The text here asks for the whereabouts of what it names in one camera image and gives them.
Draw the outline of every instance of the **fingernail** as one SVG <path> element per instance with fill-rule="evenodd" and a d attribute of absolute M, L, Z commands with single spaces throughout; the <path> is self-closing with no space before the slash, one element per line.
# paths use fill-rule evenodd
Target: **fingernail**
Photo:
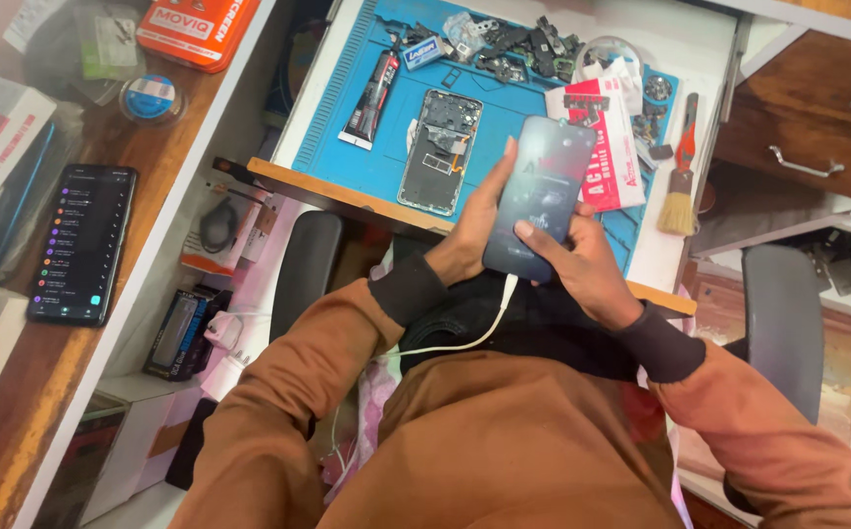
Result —
<path fill-rule="evenodd" d="M 526 222 L 525 220 L 518 220 L 516 224 L 513 225 L 513 230 L 521 237 L 529 237 L 534 234 L 534 225 Z"/>

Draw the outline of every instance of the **brush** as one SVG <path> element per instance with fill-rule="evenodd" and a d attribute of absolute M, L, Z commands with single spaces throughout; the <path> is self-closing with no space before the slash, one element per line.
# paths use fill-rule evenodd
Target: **brush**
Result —
<path fill-rule="evenodd" d="M 696 153 L 694 133 L 696 131 L 696 104 L 700 95 L 696 92 L 687 96 L 687 117 L 683 123 L 683 135 L 677 146 L 677 168 L 670 173 L 670 187 L 664 199 L 657 229 L 670 235 L 689 237 L 696 235 L 696 213 L 693 212 L 693 171 L 690 162 Z"/>

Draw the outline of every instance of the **tiled floor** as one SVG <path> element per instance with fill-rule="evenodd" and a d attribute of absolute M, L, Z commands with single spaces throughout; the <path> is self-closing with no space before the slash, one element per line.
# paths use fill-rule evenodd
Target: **tiled floor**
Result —
<path fill-rule="evenodd" d="M 724 344 L 745 336 L 745 301 L 741 283 L 696 274 L 686 284 L 699 307 L 696 335 Z M 824 310 L 824 384 L 819 426 L 851 447 L 851 316 Z M 722 478 L 723 469 L 703 440 L 681 429 L 680 465 L 697 474 Z"/>

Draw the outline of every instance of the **orange tin box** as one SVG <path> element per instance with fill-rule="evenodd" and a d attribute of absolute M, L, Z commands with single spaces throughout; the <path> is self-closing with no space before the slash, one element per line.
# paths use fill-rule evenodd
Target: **orange tin box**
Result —
<path fill-rule="evenodd" d="M 158 0 L 137 28 L 152 52 L 204 72 L 230 64 L 259 0 Z"/>

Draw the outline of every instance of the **wooden cabinet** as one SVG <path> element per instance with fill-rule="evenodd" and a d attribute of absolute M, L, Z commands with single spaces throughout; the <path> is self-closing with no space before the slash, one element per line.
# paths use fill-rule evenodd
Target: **wooden cabinet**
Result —
<path fill-rule="evenodd" d="M 807 32 L 738 87 L 733 104 L 717 157 L 851 197 L 851 41 Z"/>

